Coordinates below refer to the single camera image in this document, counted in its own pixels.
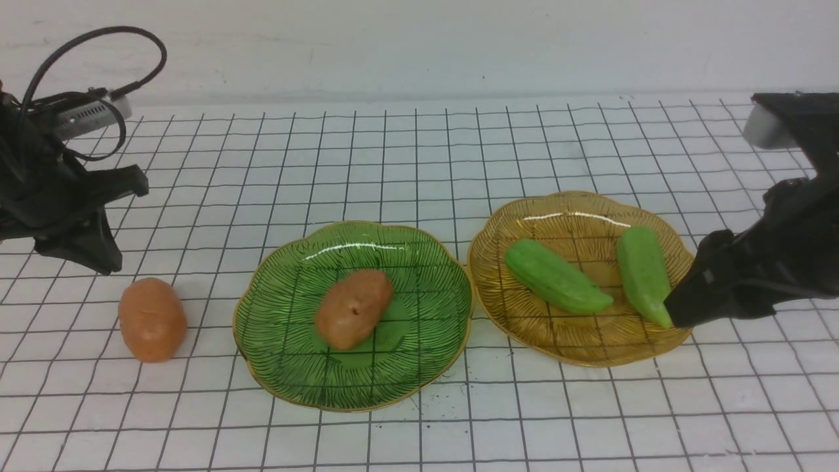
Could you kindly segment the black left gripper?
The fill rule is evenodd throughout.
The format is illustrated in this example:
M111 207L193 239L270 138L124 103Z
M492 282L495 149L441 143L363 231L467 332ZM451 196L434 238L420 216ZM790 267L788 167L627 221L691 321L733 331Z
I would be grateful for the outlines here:
M123 255L104 209L147 194L149 179L138 165L105 170L67 165L63 144L2 92L3 241L30 238L40 255L111 275L122 271ZM75 213L92 215L78 221Z

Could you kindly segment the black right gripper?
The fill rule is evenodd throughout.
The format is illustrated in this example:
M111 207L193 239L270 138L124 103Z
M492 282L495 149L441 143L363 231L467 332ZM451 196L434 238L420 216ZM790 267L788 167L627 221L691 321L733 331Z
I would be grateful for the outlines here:
M776 314L773 303L837 297L837 93L761 92L752 104L784 123L815 174L772 185L748 230L701 240L665 299L677 328L763 319Z

